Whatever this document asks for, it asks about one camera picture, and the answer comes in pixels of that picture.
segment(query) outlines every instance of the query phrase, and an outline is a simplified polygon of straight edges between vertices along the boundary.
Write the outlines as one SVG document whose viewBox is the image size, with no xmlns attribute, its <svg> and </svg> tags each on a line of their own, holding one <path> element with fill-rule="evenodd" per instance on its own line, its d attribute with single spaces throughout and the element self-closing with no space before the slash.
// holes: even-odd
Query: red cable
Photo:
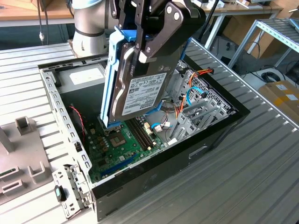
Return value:
<svg viewBox="0 0 299 224">
<path fill-rule="evenodd" d="M 75 107 L 70 106 L 70 108 L 73 109 L 73 110 L 78 114 L 78 116 L 79 116 L 79 118 L 80 118 L 81 125 L 82 125 L 83 142 L 85 142 L 84 124 L 83 124 L 83 119 L 82 119 L 82 117 L 81 117 L 81 114 L 79 113 L 79 111 L 78 111 Z"/>
</svg>

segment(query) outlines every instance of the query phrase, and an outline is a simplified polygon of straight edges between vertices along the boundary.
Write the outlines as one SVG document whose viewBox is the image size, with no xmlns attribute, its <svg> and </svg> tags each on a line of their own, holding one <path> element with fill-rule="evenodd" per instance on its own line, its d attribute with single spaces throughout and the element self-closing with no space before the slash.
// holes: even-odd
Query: wire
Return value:
<svg viewBox="0 0 299 224">
<path fill-rule="evenodd" d="M 204 92 L 200 89 L 200 88 L 198 88 L 198 87 L 191 87 L 188 91 L 187 91 L 187 93 L 186 93 L 186 100 L 187 100 L 187 103 L 189 104 L 189 105 L 191 105 L 191 102 L 190 102 L 190 99 L 189 99 L 189 93 L 190 93 L 190 91 L 191 90 L 197 90 L 198 92 L 200 92 L 200 94 L 203 94 Z"/>
<path fill-rule="evenodd" d="M 158 125 L 165 126 L 165 127 L 173 127 L 173 125 L 167 126 L 167 125 L 164 125 L 164 124 L 161 124 L 161 123 L 154 123 L 154 124 L 151 126 L 151 128 L 154 128 L 154 127 L 156 127 L 156 126 L 158 126 Z"/>
<path fill-rule="evenodd" d="M 282 73 L 277 67 L 272 66 L 272 65 L 264 65 L 263 67 L 270 67 L 270 68 L 276 69 L 283 76 L 284 80 L 286 80 L 284 73 Z"/>
<path fill-rule="evenodd" d="M 38 13 L 38 20 L 39 20 L 39 38 L 41 39 L 42 45 L 43 45 L 43 26 L 42 26 L 42 19 L 41 19 L 41 10 L 40 10 L 40 6 L 39 6 L 39 0 L 36 1 L 37 4 L 37 13 Z"/>
<path fill-rule="evenodd" d="M 68 8 L 69 11 L 70 11 L 70 14 L 71 14 L 72 17 L 74 18 L 74 14 L 73 14 L 73 12 L 71 11 L 72 0 L 65 0 L 65 3 L 66 3 L 67 8 Z"/>
<path fill-rule="evenodd" d="M 174 108 L 174 112 L 176 113 L 176 119 L 178 119 L 178 112 L 177 112 L 177 107 L 172 103 L 172 102 L 170 102 L 170 101 L 166 101 L 166 100 L 164 100 L 164 102 L 165 103 L 169 103 L 169 104 L 171 104 L 172 106 L 173 106 L 173 108 Z"/>
<path fill-rule="evenodd" d="M 64 38 L 63 38 L 63 36 L 62 36 L 62 33 L 61 33 L 61 30 L 60 30 L 60 26 L 59 26 L 59 24 L 57 24 L 57 26 L 58 26 L 59 33 L 60 33 L 60 38 L 61 38 L 62 42 L 64 43 L 65 41 L 64 41 Z"/>
<path fill-rule="evenodd" d="M 81 126 L 82 126 L 82 134 L 83 134 L 83 144 L 84 144 L 85 143 L 85 132 L 84 132 L 83 119 L 81 117 L 81 114 L 79 113 L 79 111 L 75 107 L 70 106 L 70 108 L 73 109 L 77 113 L 77 115 L 79 116 L 79 118 L 80 118 Z"/>
<path fill-rule="evenodd" d="M 63 34 L 63 37 L 64 37 L 64 42 L 66 42 L 65 35 L 64 35 L 64 28 L 62 27 L 62 24 L 60 24 L 60 26 L 61 26 L 62 34 Z"/>
<path fill-rule="evenodd" d="M 164 125 L 167 122 L 167 120 L 168 120 L 168 113 L 165 113 L 165 115 L 162 117 L 160 123 Z"/>
<path fill-rule="evenodd" d="M 260 80 L 262 80 L 263 82 L 265 82 L 265 80 L 262 79 L 262 77 L 260 77 L 258 74 L 254 74 L 253 72 L 249 72 L 250 74 L 254 75 L 255 77 L 259 78 Z"/>
<path fill-rule="evenodd" d="M 49 45 L 49 21 L 48 21 L 48 13 L 47 13 L 47 9 L 46 9 L 46 5 L 44 3 L 44 0 L 41 0 L 41 4 L 43 5 L 43 9 L 45 12 L 45 17 L 46 17 L 46 26 L 47 26 L 47 45 Z"/>
<path fill-rule="evenodd" d="M 181 113 L 183 111 L 185 99 L 186 99 L 186 96 L 183 96 L 183 100 L 181 102 L 181 106 L 179 107 L 179 112 L 178 113 Z"/>
<path fill-rule="evenodd" d="M 257 62 L 258 62 L 258 60 L 260 59 L 260 56 L 261 56 L 261 45 L 259 44 L 261 38 L 262 38 L 262 32 L 260 32 L 260 34 L 259 34 L 259 36 L 258 36 L 258 40 L 257 40 L 257 42 L 255 42 L 255 41 L 251 41 L 251 42 L 246 43 L 246 45 L 249 44 L 249 43 L 255 43 L 255 44 L 257 45 L 258 55 L 257 55 L 257 58 L 256 58 L 256 64 L 257 64 Z M 242 67 L 243 67 L 243 66 L 242 66 L 243 55 L 244 55 L 244 52 L 241 54 L 240 72 L 242 71 Z"/>
<path fill-rule="evenodd" d="M 73 14 L 73 12 L 71 11 L 71 7 L 69 7 L 69 11 L 70 11 L 70 14 L 72 15 L 72 17 L 74 18 L 74 14 Z"/>
<path fill-rule="evenodd" d="M 214 12 L 215 12 L 215 9 L 216 9 L 216 7 L 217 7 L 217 5 L 218 5 L 218 2 L 219 2 L 219 0 L 215 0 L 214 5 L 213 5 L 213 7 L 212 7 L 212 9 L 211 9 L 211 11 L 210 11 L 210 13 L 209 13 L 209 16 L 208 16 L 207 19 L 206 19 L 206 22 L 205 22 L 204 25 L 202 26 L 201 32 L 200 32 L 200 34 L 199 34 L 199 36 L 198 36 L 198 41 L 199 41 L 199 43 L 200 43 L 200 41 L 201 41 L 201 39 L 202 39 L 202 37 L 203 37 L 203 35 L 204 35 L 204 33 L 205 33 L 205 30 L 206 30 L 207 26 L 208 26 L 209 23 L 210 23 L 210 20 L 211 20 L 213 14 L 214 14 Z"/>
<path fill-rule="evenodd" d="M 169 139 L 170 140 L 170 138 L 168 138 L 167 136 L 166 136 L 166 133 L 167 133 L 167 131 L 170 129 L 170 127 L 168 127 L 167 129 L 166 129 L 166 131 L 165 131 L 165 133 L 164 133 L 164 135 L 165 135 L 165 140 L 167 141 L 167 139 Z"/>
<path fill-rule="evenodd" d="M 203 75 L 203 74 L 206 74 L 206 73 L 209 73 L 209 72 L 212 72 L 213 70 L 212 69 L 205 69 L 205 70 L 200 70 L 200 71 L 197 71 L 199 73 L 199 75 Z M 190 79 L 189 79 L 189 86 L 192 87 L 192 80 L 193 78 L 195 78 L 195 76 L 197 77 L 198 75 L 196 74 L 196 72 L 194 72 Z"/>
</svg>

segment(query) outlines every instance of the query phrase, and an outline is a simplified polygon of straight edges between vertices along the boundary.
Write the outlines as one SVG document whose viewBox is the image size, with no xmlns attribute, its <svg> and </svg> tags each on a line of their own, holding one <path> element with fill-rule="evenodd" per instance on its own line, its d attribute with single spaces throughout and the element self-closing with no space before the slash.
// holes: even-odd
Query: metal chassis frame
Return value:
<svg viewBox="0 0 299 224">
<path fill-rule="evenodd" d="M 185 56 L 184 61 L 194 70 L 201 69 L 188 56 Z M 171 145 L 170 148 L 151 159 L 93 188 L 98 221 L 163 180 L 185 169 L 206 152 L 217 147 L 232 129 L 250 113 L 245 106 L 208 74 L 201 77 L 217 90 L 219 96 L 226 99 L 236 109 L 236 113 L 200 133 L 194 133 L 183 142 Z"/>
<path fill-rule="evenodd" d="M 44 72 L 44 84 L 49 85 L 49 87 L 47 87 L 49 90 L 48 94 L 51 95 L 49 98 L 54 105 L 54 109 L 57 110 L 54 116 L 59 124 L 64 124 L 60 129 L 64 131 L 65 138 L 70 142 L 69 153 L 74 158 L 74 163 L 77 161 L 84 172 L 88 172 L 90 168 L 88 164 L 91 164 L 91 162 L 85 150 L 76 151 L 75 144 L 78 142 L 81 143 L 81 141 L 72 122 L 70 122 L 71 119 L 67 111 L 61 110 L 64 108 L 64 105 L 59 94 L 55 92 L 56 88 L 53 79 L 50 77 L 50 69 L 55 69 L 55 66 L 58 64 L 65 64 L 65 67 L 70 63 L 79 65 L 82 64 L 83 60 L 92 60 L 92 58 L 96 57 L 97 56 L 78 58 L 39 66 L 41 73 Z M 184 61 L 192 69 L 200 70 L 200 67 L 188 56 L 185 56 Z M 201 78 L 209 83 L 219 96 L 226 99 L 235 109 L 236 113 L 200 133 L 194 133 L 183 142 L 175 143 L 161 153 L 155 154 L 155 156 L 151 158 L 148 157 L 146 160 L 143 160 L 142 163 L 140 162 L 134 167 L 127 168 L 125 172 L 107 178 L 106 182 L 102 182 L 98 185 L 93 184 L 92 186 L 89 184 L 94 198 L 94 207 L 98 221 L 107 217 L 121 206 L 127 204 L 129 201 L 135 199 L 168 177 L 185 169 L 203 154 L 218 146 L 230 131 L 236 125 L 240 124 L 250 113 L 245 106 L 208 74 L 202 75 Z"/>
</svg>

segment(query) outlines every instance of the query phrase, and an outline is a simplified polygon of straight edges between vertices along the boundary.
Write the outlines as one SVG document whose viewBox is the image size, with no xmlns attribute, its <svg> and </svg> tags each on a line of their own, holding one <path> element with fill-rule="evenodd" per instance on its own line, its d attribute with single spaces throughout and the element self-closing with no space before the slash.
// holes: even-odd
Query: hard drive label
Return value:
<svg viewBox="0 0 299 224">
<path fill-rule="evenodd" d="M 134 78 L 130 82 L 122 115 L 152 107 L 167 73 Z"/>
</svg>

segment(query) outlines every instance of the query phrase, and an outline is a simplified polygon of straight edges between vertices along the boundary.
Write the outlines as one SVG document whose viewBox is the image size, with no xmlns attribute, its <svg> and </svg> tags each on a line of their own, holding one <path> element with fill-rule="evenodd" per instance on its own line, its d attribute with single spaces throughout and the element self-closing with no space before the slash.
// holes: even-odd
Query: metal bracket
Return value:
<svg viewBox="0 0 299 224">
<path fill-rule="evenodd" d="M 55 184 L 65 194 L 66 200 L 62 202 L 62 208 L 66 218 L 73 217 L 93 203 L 87 181 L 78 165 L 64 165 L 64 168 L 56 170 L 52 175 Z"/>
</svg>

